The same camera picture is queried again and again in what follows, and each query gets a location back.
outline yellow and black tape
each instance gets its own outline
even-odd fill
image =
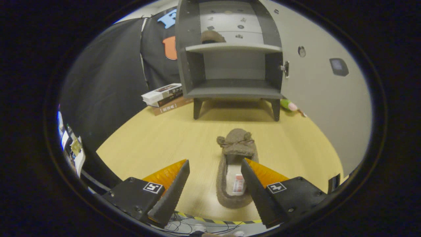
[[[192,218],[198,221],[204,221],[204,222],[209,222],[209,223],[215,223],[215,224],[222,224],[222,225],[245,225],[245,224],[254,224],[254,223],[262,223],[262,220],[255,220],[255,221],[218,221],[218,220],[211,220],[211,219],[207,219],[207,218],[202,218],[202,217],[198,217],[198,216],[192,216],[189,214],[185,214],[179,211],[175,211],[176,214],[178,214],[179,216],[182,217],[186,217],[186,218]]]

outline stack of books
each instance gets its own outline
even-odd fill
[[[193,102],[183,97],[181,83],[172,83],[142,95],[143,101],[153,107],[155,115],[168,112]]]

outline table surface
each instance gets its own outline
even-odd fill
[[[216,198],[216,174],[221,159],[217,136],[232,129],[252,133],[259,162],[288,178],[302,176],[327,192],[328,180],[343,168],[329,140],[298,112],[281,110],[280,121],[264,100],[211,100],[193,119],[193,103],[155,116],[147,107],[98,148],[97,153],[122,180],[142,179],[170,164],[189,159],[190,175],[176,210],[223,221],[260,219],[254,203],[228,209]]]

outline screw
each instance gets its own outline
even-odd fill
[[[135,210],[135,211],[137,211],[137,212],[138,212],[138,213],[140,213],[140,214],[142,214],[142,213],[143,213],[142,209],[140,209],[138,206],[135,206],[135,207],[134,207],[134,210]]]

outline fuzzy slipper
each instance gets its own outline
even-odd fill
[[[216,179],[218,201],[227,208],[244,207],[252,198],[241,174],[241,162],[244,158],[258,162],[257,148],[251,139],[251,133],[243,129],[233,129],[226,138],[218,137],[216,142],[222,147]]]

